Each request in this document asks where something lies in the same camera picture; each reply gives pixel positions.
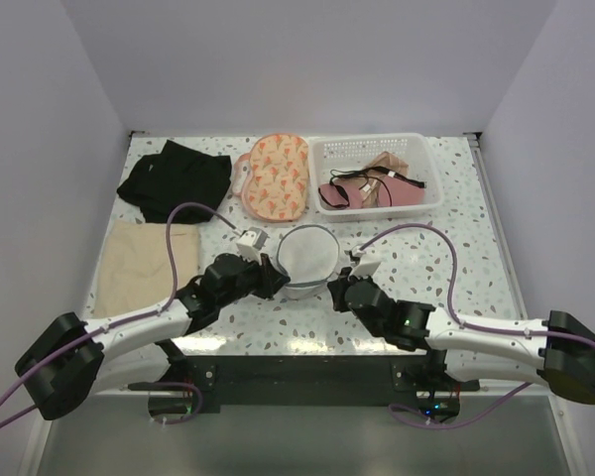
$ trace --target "white plastic basket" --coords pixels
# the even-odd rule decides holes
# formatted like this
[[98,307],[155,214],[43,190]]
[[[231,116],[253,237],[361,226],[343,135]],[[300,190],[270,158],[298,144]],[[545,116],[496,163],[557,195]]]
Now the white plastic basket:
[[[409,165],[408,177],[426,183],[423,203],[357,210],[329,210],[323,207],[317,189],[330,180],[330,171],[355,171],[382,152],[390,152]],[[315,207],[331,221],[377,220],[427,213],[443,203],[443,188],[434,154],[421,134],[375,134],[315,139],[308,144],[310,193]]]

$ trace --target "beige cloth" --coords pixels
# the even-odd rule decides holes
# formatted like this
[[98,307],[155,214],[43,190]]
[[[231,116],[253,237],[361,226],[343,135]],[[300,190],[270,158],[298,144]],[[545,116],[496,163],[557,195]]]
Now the beige cloth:
[[[198,274],[198,230],[194,225],[174,224],[171,232],[181,288]],[[166,225],[117,220],[101,256],[94,317],[147,307],[167,298],[171,291]]]

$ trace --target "terrazzo surface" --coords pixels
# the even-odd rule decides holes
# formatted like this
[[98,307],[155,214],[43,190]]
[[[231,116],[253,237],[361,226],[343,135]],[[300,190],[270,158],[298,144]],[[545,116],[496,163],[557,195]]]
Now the terrazzo surface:
[[[235,162],[249,152],[257,137],[135,137],[120,181],[137,161],[158,153],[167,139],[211,155],[229,155]],[[343,250],[364,243],[400,223],[429,223],[445,231],[458,253],[455,307],[459,312],[502,319],[519,318],[494,236],[474,161],[464,138],[428,138],[435,152],[445,191],[443,206],[414,219],[387,219],[329,223],[312,206],[292,224],[265,224],[244,211],[239,198],[229,194],[218,211],[240,229],[257,226],[270,235],[264,251],[275,257],[280,238],[292,227],[318,223],[331,230]],[[110,224],[116,219],[144,222],[141,211],[116,198]],[[200,266],[204,269],[220,253],[236,253],[235,235],[221,221],[199,225]],[[444,306],[451,271],[449,251],[431,232],[402,230],[380,240],[370,253],[382,260],[375,281],[389,296]],[[96,274],[84,318],[92,317]],[[247,297],[224,308],[217,322],[193,335],[176,339],[186,354],[219,355],[362,355],[402,351],[372,337],[351,313],[332,310],[328,294],[291,301],[276,297],[263,301]]]

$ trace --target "white enclosure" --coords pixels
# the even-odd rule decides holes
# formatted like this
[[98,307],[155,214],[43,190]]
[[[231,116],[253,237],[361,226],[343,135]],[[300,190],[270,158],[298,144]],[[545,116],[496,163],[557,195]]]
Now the white enclosure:
[[595,0],[0,0],[0,395],[85,303],[132,131],[279,130],[483,132],[529,316],[595,331]]

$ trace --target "purple cable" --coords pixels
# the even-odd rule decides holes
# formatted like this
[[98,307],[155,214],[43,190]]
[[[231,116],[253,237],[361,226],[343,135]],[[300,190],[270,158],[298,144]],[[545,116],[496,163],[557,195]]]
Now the purple cable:
[[[458,325],[462,325],[465,328],[477,330],[479,332],[488,332],[491,334],[501,334],[501,335],[516,335],[516,336],[521,336],[521,337],[525,336],[525,333],[522,331],[519,331],[519,330],[497,329],[494,327],[487,327],[484,325],[470,324],[468,322],[463,322],[463,321],[461,321],[461,319],[458,318],[458,315],[456,314],[456,311],[454,310],[454,303],[453,303],[453,301],[454,301],[454,287],[456,286],[456,273],[458,270],[458,260],[456,257],[456,248],[454,247],[454,244],[452,243],[452,241],[447,237],[447,235],[445,233],[443,233],[442,231],[440,231],[439,229],[434,228],[431,225],[426,225],[424,223],[406,223],[403,225],[397,225],[397,226],[393,226],[392,228],[387,229],[386,231],[382,231],[378,235],[374,236],[373,238],[368,240],[366,243],[364,243],[359,249],[363,251],[366,248],[368,248],[370,245],[375,243],[376,241],[382,239],[384,236],[386,236],[394,231],[397,231],[397,230],[403,230],[405,228],[422,228],[425,230],[429,230],[433,233],[436,233],[438,236],[440,236],[443,239],[443,241],[447,244],[447,247],[449,248],[449,252],[452,255],[452,273],[451,273],[451,277],[449,279],[449,285],[447,287],[447,311],[449,313],[449,316],[454,320],[454,322],[456,322]],[[557,332],[557,331],[552,331],[552,330],[544,330],[544,331],[537,330],[537,331],[533,331],[531,333],[531,335],[542,336],[542,337],[557,337],[557,338],[562,338],[562,339],[567,339],[567,340],[573,340],[575,342],[580,342],[582,344],[585,344],[585,345],[595,349],[595,342],[593,342],[592,340],[587,339],[585,337],[580,337],[577,335],[567,334],[564,332]],[[419,428],[419,429],[457,429],[457,428],[462,428],[463,426],[467,426],[468,424],[474,423],[474,422],[478,421],[479,419],[481,419],[482,417],[488,415],[494,409],[496,409],[497,407],[499,407],[500,405],[502,405],[503,403],[508,401],[512,396],[514,396],[518,392],[521,392],[529,385],[530,385],[529,383],[524,383],[524,384],[516,387],[511,392],[509,392],[507,395],[505,395],[504,397],[501,397],[498,401],[496,401],[491,407],[489,407],[483,413],[481,413],[467,421],[463,421],[461,423],[456,423],[456,424],[440,424],[440,423],[424,424],[424,423],[414,423],[412,421],[408,421],[408,420],[396,415],[395,410],[405,410],[408,412],[413,412],[415,414],[418,414],[418,411],[416,411],[415,409],[412,409],[410,407],[400,405],[400,404],[388,405],[388,412],[390,412],[390,415],[392,415],[396,420],[400,421],[401,423],[405,423],[407,425],[410,425],[410,426],[413,426],[413,427]]]
[[[516,335],[516,336],[520,336],[520,337],[525,337],[525,333],[520,330],[496,329],[494,327],[470,324],[469,322],[461,321],[461,319],[456,314],[456,311],[454,310],[454,287],[456,286],[456,272],[458,270],[458,262],[457,262],[457,258],[456,258],[456,248],[454,247],[454,244],[451,242],[451,240],[447,237],[447,235],[445,233],[443,233],[442,231],[440,231],[439,229],[434,228],[431,225],[425,225],[423,223],[407,223],[407,224],[403,224],[403,225],[397,225],[397,226],[393,226],[392,228],[389,228],[386,231],[382,231],[377,236],[371,238],[366,243],[364,243],[359,249],[365,250],[370,245],[375,243],[377,240],[380,240],[384,236],[386,236],[394,231],[397,231],[397,230],[403,230],[405,228],[423,228],[425,230],[429,230],[431,232],[436,233],[438,236],[440,236],[443,239],[443,241],[447,244],[449,251],[452,255],[452,274],[449,279],[449,285],[447,287],[447,311],[448,311],[450,317],[454,320],[454,322],[456,322],[458,325],[462,325],[463,327],[465,327],[467,329],[477,330],[479,332],[488,332],[490,334],[500,334],[500,335]],[[558,332],[558,331],[554,331],[554,330],[535,330],[535,331],[531,332],[530,335],[536,336],[536,337],[555,337],[555,338],[560,338],[560,339],[572,340],[572,341],[582,343],[584,345],[587,345],[587,346],[595,349],[595,342],[593,342],[590,339],[587,339],[586,337],[581,337],[579,335],[572,335],[572,334],[567,334],[565,332]]]
[[433,423],[433,422],[416,423],[414,421],[409,421],[408,419],[403,418],[402,416],[398,415],[398,413],[396,412],[396,410],[403,410],[405,412],[410,412],[410,413],[412,413],[412,414],[414,414],[416,416],[419,416],[419,417],[426,417],[426,416],[422,412],[419,412],[418,410],[415,410],[412,407],[408,407],[408,406],[401,405],[401,404],[389,404],[388,405],[388,412],[390,413],[390,415],[396,421],[400,421],[403,424],[406,424],[408,426],[412,426],[412,427],[418,428],[418,429],[438,429],[438,430],[441,430],[441,429],[457,429],[457,428],[462,428],[462,427],[467,426],[469,424],[475,423],[479,419],[481,419],[483,417],[486,417],[488,414],[490,414],[497,407],[499,407],[500,405],[503,405],[506,402],[508,402],[511,399],[511,397],[513,397],[518,392],[521,392],[522,390],[524,390],[529,385],[531,385],[531,384],[524,383],[524,384],[522,384],[522,385],[520,385],[518,387],[515,387],[507,395],[501,397],[496,402],[494,402],[492,405],[490,405],[489,408],[487,408],[485,411],[481,412],[480,414],[478,414],[474,418],[470,418],[470,419],[467,419],[466,421],[461,421],[459,423],[453,423],[453,424],[442,424],[442,423]]
[[[195,203],[193,201],[190,201],[187,203],[182,203],[181,205],[177,206],[174,210],[172,210],[172,212],[168,216],[168,222],[166,223],[166,247],[168,249],[168,259],[170,260],[170,266],[172,268],[173,285],[172,285],[172,292],[170,293],[170,297],[168,297],[168,300],[163,305],[162,310],[166,310],[168,307],[170,307],[172,302],[175,300],[175,297],[177,295],[177,289],[179,287],[179,280],[177,278],[177,264],[175,262],[174,251],[172,250],[172,237],[170,235],[170,229],[172,228],[172,222],[173,222],[175,216],[177,215],[177,213],[179,213],[184,208],[190,208],[190,207],[199,208],[201,210],[207,211],[208,213],[212,213],[213,215],[217,216],[222,221],[224,221],[230,228],[232,228],[234,230],[237,229],[236,226],[232,222],[230,222],[227,218],[222,216],[217,211],[212,210],[208,206],[203,205],[201,203]],[[124,319],[120,319],[120,320],[114,322],[113,324],[110,324],[109,328],[114,329],[116,327],[119,327],[124,324],[128,324],[130,322],[135,322],[137,320],[145,319],[147,317],[152,317],[154,315],[157,315],[158,313],[159,313],[159,310],[155,309],[155,310],[150,310],[147,312],[141,312],[139,314],[131,315]],[[11,396],[13,394],[15,394],[15,392],[20,387],[22,387],[24,385],[25,382],[27,382],[31,378],[32,375],[34,375],[36,372],[38,372],[41,368],[45,367],[46,365],[49,365],[55,359],[60,357],[64,352],[67,352],[68,350],[75,348],[82,342],[85,342],[88,339],[96,337],[97,335],[99,335],[103,332],[104,332],[104,328],[99,327],[98,329],[95,329],[92,332],[84,334],[81,337],[78,337],[77,339],[75,339],[71,342],[68,342],[66,345],[60,347],[55,352],[49,354],[47,357],[42,359],[40,362],[38,362],[36,365],[34,365],[31,369],[29,369],[27,372],[25,372],[25,374],[23,374],[22,377],[20,377],[11,387],[9,387],[9,389],[4,393],[4,395],[2,397],[0,397],[0,408],[5,404],[5,402],[7,402],[7,400],[9,400],[11,398]],[[193,387],[193,388],[192,387],[193,386],[190,386],[189,388],[191,390],[193,390],[194,392],[196,392],[197,395],[199,395],[199,398],[198,398],[199,405],[196,406],[196,411],[194,413],[192,413],[192,415],[195,416],[200,411],[200,405],[202,404],[202,395],[200,394],[200,390],[197,387]],[[12,423],[16,419],[23,417],[24,415],[28,414],[29,412],[32,412],[35,408],[36,408],[36,406],[33,405],[33,406],[25,408],[24,410],[22,410],[20,412],[17,412],[16,414],[14,414],[12,416],[9,416],[8,418],[6,418],[5,420],[0,422],[0,429],[5,427],[9,423]]]
[[182,389],[192,390],[198,397],[198,404],[196,405],[194,410],[191,412],[191,414],[188,414],[188,415],[182,416],[179,419],[173,419],[173,420],[168,420],[166,418],[163,418],[160,421],[160,423],[181,424],[181,423],[185,423],[186,421],[190,421],[192,418],[194,418],[196,415],[198,415],[198,412],[200,412],[200,409],[202,408],[202,392],[198,389],[198,387],[196,385],[188,384],[188,383],[184,383],[184,382],[159,382],[159,383],[154,384],[155,390],[160,390],[161,387],[181,387]]

